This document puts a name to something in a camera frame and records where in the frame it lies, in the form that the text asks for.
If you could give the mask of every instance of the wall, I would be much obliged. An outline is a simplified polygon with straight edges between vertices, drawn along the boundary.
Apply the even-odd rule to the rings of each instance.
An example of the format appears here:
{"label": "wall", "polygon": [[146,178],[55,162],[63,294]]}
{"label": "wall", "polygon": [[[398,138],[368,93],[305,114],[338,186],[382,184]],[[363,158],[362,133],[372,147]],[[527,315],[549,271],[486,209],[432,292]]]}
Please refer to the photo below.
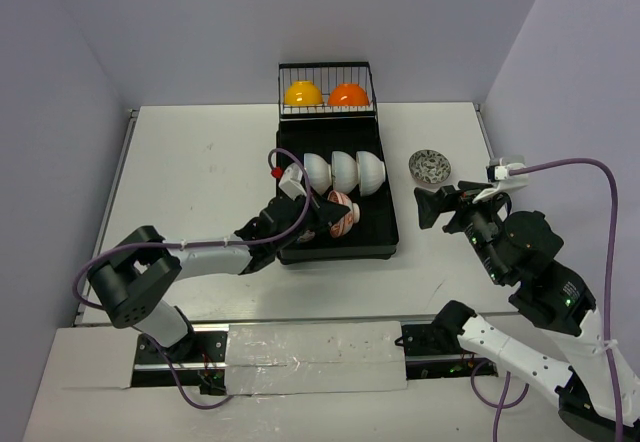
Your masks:
{"label": "wall", "polygon": [[0,440],[22,439],[91,254],[125,112],[59,0],[0,0]]}
{"label": "wall", "polygon": [[277,100],[277,64],[368,59],[382,101],[484,100],[533,0],[64,0],[126,103]]}
{"label": "wall", "polygon": [[[536,0],[484,108],[497,154],[603,160],[620,186],[613,331],[640,372],[640,0]],[[532,176],[518,200],[565,239],[560,259],[602,300],[610,206],[595,168]]]}

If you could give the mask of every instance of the orange bowl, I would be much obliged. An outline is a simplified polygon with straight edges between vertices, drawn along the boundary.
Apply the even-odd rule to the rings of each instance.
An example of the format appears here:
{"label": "orange bowl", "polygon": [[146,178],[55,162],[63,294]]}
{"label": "orange bowl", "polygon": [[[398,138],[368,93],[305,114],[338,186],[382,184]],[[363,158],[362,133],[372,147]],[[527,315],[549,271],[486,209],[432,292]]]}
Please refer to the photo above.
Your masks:
{"label": "orange bowl", "polygon": [[358,84],[340,84],[331,92],[329,105],[360,107],[369,105],[369,97]]}

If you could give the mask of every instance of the yellow bowl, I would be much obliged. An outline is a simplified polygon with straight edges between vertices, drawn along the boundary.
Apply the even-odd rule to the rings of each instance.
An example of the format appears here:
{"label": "yellow bowl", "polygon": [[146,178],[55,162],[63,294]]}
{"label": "yellow bowl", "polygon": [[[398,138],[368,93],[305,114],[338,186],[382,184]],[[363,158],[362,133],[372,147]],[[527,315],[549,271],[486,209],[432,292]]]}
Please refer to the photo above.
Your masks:
{"label": "yellow bowl", "polygon": [[284,95],[285,105],[322,105],[322,92],[310,80],[297,80]]}

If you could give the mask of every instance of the rack wire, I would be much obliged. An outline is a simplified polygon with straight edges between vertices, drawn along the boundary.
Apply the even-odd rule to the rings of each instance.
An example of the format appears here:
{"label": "rack wire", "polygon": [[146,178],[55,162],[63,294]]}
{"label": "rack wire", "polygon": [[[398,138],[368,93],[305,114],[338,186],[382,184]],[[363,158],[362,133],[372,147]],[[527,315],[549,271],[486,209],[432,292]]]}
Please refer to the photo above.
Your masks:
{"label": "rack wire", "polygon": [[[278,105],[280,119],[307,118],[378,118],[376,92],[369,62],[315,62],[303,64],[280,64],[278,66]],[[310,80],[322,92],[322,105],[286,105],[284,94],[298,80]],[[331,106],[327,104],[329,95],[340,84],[358,84],[369,97],[369,105]]]}

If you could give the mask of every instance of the bowl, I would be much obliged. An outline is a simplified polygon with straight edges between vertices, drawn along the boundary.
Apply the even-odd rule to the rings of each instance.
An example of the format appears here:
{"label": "bowl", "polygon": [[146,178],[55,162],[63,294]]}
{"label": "bowl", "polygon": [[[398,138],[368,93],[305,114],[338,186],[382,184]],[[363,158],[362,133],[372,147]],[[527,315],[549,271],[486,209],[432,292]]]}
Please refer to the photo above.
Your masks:
{"label": "bowl", "polygon": [[346,152],[336,150],[331,154],[331,182],[333,189],[343,194],[358,185],[358,165]]}
{"label": "bowl", "polygon": [[360,222],[360,207],[358,207],[358,204],[354,204],[353,202],[351,202],[351,199],[346,194],[337,192],[335,190],[329,192],[329,196],[327,198],[330,202],[349,207],[350,210],[347,215],[341,218],[329,229],[329,234],[331,235],[331,237],[337,239],[338,237],[347,235],[351,230],[351,227],[353,227],[354,224]]}
{"label": "bowl", "polygon": [[340,84],[329,96],[329,105],[361,107],[369,105],[369,97],[358,84]]}
{"label": "bowl", "polygon": [[285,105],[322,105],[322,92],[310,80],[297,80],[284,94]]}
{"label": "bowl", "polygon": [[331,166],[318,154],[304,154],[304,168],[309,176],[311,187],[323,195],[331,187]]}
{"label": "bowl", "polygon": [[356,152],[358,165],[358,184],[360,195],[366,197],[375,193],[387,179],[387,170],[378,157],[371,152]]}
{"label": "bowl", "polygon": [[409,171],[418,182],[440,184],[451,175],[451,164],[440,152],[425,149],[409,158]]}

